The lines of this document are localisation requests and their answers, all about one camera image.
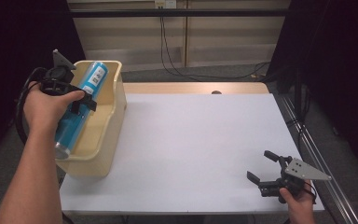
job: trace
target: gray floor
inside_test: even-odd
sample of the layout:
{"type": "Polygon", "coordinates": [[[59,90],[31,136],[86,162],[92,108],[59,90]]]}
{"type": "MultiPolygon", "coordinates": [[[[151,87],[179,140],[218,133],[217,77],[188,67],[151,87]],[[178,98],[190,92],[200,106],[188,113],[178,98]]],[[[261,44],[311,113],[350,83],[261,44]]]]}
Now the gray floor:
{"type": "MultiPolygon", "coordinates": [[[[199,81],[257,81],[254,77],[242,77],[252,74],[255,70],[253,65],[234,65],[234,66],[215,66],[179,69],[182,74],[193,74],[201,76],[215,77],[193,77],[199,81]]],[[[258,74],[266,72],[266,68],[260,69],[258,74]]],[[[174,76],[164,70],[127,72],[123,73],[125,82],[150,82],[150,81],[195,81],[194,79],[174,76]]],[[[282,111],[285,120],[290,117],[285,110],[282,97],[276,92],[276,83],[268,84],[270,92],[276,96],[277,104],[282,111]]],[[[287,96],[293,97],[291,91],[287,96]]],[[[351,153],[349,144],[333,132],[333,125],[325,116],[318,104],[311,100],[310,111],[306,116],[306,127],[309,130],[317,147],[321,151],[330,171],[335,180],[342,188],[343,193],[349,200],[356,216],[358,217],[358,160],[351,153]]],[[[289,127],[289,130],[297,142],[298,132],[295,126],[289,127]]],[[[17,136],[14,126],[8,128],[6,136],[0,144],[0,201],[2,200],[6,188],[13,176],[21,156],[22,143],[17,136]]],[[[304,146],[300,147],[304,153],[304,160],[312,163],[310,156],[304,146]]],[[[326,211],[316,213],[315,217],[318,223],[350,223],[346,222],[341,216],[336,206],[335,200],[330,196],[324,183],[317,183],[318,191],[326,211]]],[[[72,217],[75,223],[121,223],[121,217],[114,216],[83,216],[72,217]]],[[[253,215],[253,216],[131,216],[129,223],[283,223],[287,219],[286,214],[280,215],[253,215]]]]}

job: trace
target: black curtain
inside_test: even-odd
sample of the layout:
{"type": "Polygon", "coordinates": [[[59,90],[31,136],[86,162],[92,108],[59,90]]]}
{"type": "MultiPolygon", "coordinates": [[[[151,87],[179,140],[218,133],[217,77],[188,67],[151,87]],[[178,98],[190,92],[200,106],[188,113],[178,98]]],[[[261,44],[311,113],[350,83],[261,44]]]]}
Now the black curtain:
{"type": "MultiPolygon", "coordinates": [[[[304,6],[293,0],[290,8],[304,6]]],[[[358,1],[314,1],[307,7],[317,13],[285,19],[268,78],[286,92],[300,71],[311,96],[358,158],[358,1]]]]}
{"type": "Polygon", "coordinates": [[[13,119],[16,99],[34,68],[53,65],[58,49],[71,62],[85,59],[65,0],[0,1],[0,139],[13,119]]]}

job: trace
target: beige plastic bin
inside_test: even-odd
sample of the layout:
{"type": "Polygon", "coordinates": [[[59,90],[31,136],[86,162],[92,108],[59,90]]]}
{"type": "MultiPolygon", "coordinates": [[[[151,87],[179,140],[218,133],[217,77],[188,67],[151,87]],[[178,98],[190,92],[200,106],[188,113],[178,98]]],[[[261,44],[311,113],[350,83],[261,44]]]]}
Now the beige plastic bin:
{"type": "MultiPolygon", "coordinates": [[[[75,63],[71,84],[77,86],[92,62],[75,63]]],[[[105,176],[112,165],[127,101],[120,74],[121,63],[99,62],[106,64],[109,72],[96,99],[97,110],[89,113],[68,159],[56,160],[68,175],[105,176]]]]}

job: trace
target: bottle label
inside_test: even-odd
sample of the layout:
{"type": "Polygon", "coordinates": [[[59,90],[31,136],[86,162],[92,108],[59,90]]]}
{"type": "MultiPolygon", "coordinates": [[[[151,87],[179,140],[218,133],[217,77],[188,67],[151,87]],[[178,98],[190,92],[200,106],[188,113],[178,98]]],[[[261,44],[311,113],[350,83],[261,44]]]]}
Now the bottle label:
{"type": "Polygon", "coordinates": [[[92,85],[97,87],[98,84],[100,83],[101,79],[103,78],[104,74],[105,74],[105,71],[103,70],[103,68],[97,67],[97,69],[95,69],[95,72],[89,78],[89,83],[91,83],[92,85]]]}
{"type": "Polygon", "coordinates": [[[83,87],[83,91],[86,91],[88,94],[93,94],[94,93],[94,89],[88,86],[84,86],[83,87]]]}

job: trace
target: wall outlet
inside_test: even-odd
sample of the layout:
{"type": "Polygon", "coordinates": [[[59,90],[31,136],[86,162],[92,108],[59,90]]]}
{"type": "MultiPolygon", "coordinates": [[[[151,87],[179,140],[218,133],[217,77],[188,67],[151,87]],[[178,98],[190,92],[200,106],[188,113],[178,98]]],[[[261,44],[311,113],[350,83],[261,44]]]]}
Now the wall outlet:
{"type": "Polygon", "coordinates": [[[165,0],[155,0],[155,8],[165,8],[165,0]]]}
{"type": "Polygon", "coordinates": [[[176,8],[176,0],[166,0],[165,8],[176,8]]]}

